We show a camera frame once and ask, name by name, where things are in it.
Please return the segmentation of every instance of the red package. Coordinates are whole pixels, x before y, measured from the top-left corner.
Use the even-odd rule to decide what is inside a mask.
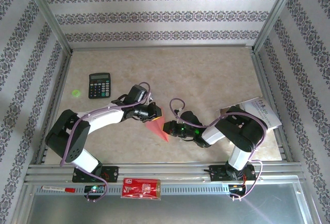
[[[122,197],[160,200],[160,180],[125,178]]]

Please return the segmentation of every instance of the patterned wallpaper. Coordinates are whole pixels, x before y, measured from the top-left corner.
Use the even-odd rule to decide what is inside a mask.
[[[71,47],[253,45],[276,0],[47,0]]]
[[[330,223],[330,0],[288,0],[259,52],[291,153]]]
[[[0,223],[10,223],[66,55],[34,0],[0,0]]]

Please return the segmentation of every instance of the black bracket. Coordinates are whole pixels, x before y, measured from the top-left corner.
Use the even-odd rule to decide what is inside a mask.
[[[227,174],[225,165],[210,165],[209,170],[204,170],[210,173],[211,182],[213,181],[233,181]],[[246,165],[241,175],[246,176],[246,180],[256,180],[256,174],[253,165]]]
[[[119,167],[117,166],[102,166],[100,177],[108,183],[116,183],[118,179]],[[74,183],[102,183],[94,177],[91,177],[77,168],[74,168],[72,182]]]

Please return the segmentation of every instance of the green dot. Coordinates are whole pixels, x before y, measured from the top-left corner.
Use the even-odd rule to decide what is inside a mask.
[[[80,96],[80,91],[78,89],[75,89],[71,92],[73,97],[79,97]]]

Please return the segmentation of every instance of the beige floor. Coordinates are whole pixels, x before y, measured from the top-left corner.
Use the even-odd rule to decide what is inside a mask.
[[[90,100],[88,76],[111,73],[111,98]],[[134,84],[147,81],[166,121],[172,120],[169,101],[182,98],[203,124],[211,123],[217,110],[261,96],[250,52],[245,47],[169,47],[133,50],[74,52],[58,115],[100,108]],[[71,95],[79,89],[81,95]],[[91,133],[85,148],[103,163],[215,162],[226,161],[233,149],[227,139],[207,149],[170,137],[167,143],[135,120],[109,125]],[[254,158],[281,160],[273,132]],[[49,150],[46,164],[58,164],[60,157]]]

